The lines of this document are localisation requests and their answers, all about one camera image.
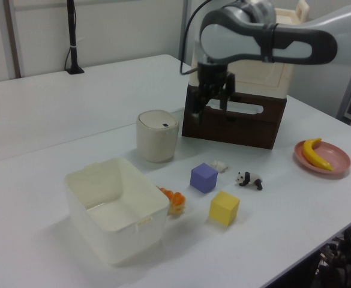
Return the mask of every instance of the panda figurine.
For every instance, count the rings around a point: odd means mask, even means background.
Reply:
[[[245,172],[244,174],[238,173],[238,177],[235,180],[239,183],[239,186],[246,186],[247,184],[254,184],[258,190],[262,190],[262,179],[258,174]]]

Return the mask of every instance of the yellow banana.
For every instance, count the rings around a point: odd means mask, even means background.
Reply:
[[[316,154],[313,149],[313,146],[316,143],[320,142],[321,140],[322,140],[321,138],[306,140],[303,143],[303,149],[302,149],[303,155],[307,159],[307,161],[310,162],[315,167],[332,171],[332,167],[330,163],[328,163],[325,159],[323,159],[321,156]]]

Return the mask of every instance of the orange plush toy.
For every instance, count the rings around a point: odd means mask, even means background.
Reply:
[[[183,196],[180,192],[173,192],[171,190],[167,190],[165,188],[158,187],[159,190],[163,192],[170,200],[170,206],[168,210],[168,214],[176,215],[183,212],[185,208],[186,197]]]

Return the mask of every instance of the yellow cube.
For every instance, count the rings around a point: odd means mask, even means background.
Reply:
[[[209,217],[228,226],[236,217],[241,200],[229,193],[220,191],[210,204]]]

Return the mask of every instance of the black pole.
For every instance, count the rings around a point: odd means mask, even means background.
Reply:
[[[77,57],[77,41],[75,37],[75,15],[74,15],[74,0],[67,0],[68,14],[68,32],[70,34],[70,53],[71,53],[71,68],[67,72],[71,75],[84,73],[83,69],[78,65]]]

